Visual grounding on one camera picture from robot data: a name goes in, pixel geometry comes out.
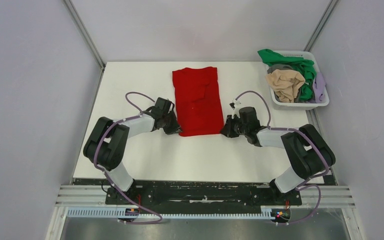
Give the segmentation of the red t shirt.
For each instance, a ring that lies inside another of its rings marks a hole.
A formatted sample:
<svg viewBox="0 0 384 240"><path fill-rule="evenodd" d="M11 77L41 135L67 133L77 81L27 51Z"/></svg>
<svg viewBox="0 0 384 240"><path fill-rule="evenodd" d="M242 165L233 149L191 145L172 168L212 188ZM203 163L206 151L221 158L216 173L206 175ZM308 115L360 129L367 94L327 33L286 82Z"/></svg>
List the red t shirt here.
<svg viewBox="0 0 384 240"><path fill-rule="evenodd" d="M217 135L224 126L218 69L183 68L172 72L175 109L182 137Z"/></svg>

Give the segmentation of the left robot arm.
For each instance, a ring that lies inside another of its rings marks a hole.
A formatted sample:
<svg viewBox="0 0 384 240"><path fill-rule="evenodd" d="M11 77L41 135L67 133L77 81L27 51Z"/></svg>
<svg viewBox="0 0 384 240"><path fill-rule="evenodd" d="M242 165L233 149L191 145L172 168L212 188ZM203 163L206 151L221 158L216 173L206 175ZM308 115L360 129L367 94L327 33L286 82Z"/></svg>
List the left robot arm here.
<svg viewBox="0 0 384 240"><path fill-rule="evenodd" d="M127 141L137 135L160 129L166 135L182 132L175 113L175 104L161 97L153 106L134 116L120 120L100 117L85 142L83 155L105 175L125 204L131 204L137 198L137 190L132 187L135 180L122 163Z"/></svg>

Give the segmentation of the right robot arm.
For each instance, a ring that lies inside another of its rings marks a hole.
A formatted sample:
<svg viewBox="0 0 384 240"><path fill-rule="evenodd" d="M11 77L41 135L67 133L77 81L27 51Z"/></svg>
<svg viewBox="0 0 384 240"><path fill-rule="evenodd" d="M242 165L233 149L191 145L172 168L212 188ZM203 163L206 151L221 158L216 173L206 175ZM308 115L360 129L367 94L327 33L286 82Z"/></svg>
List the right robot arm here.
<svg viewBox="0 0 384 240"><path fill-rule="evenodd" d="M282 204L289 193L313 178L329 172L336 156L312 124L299 128L263 126L254 107L228 115L220 133L227 138L244 136L256 147L284 149L290 166L269 184L269 199Z"/></svg>

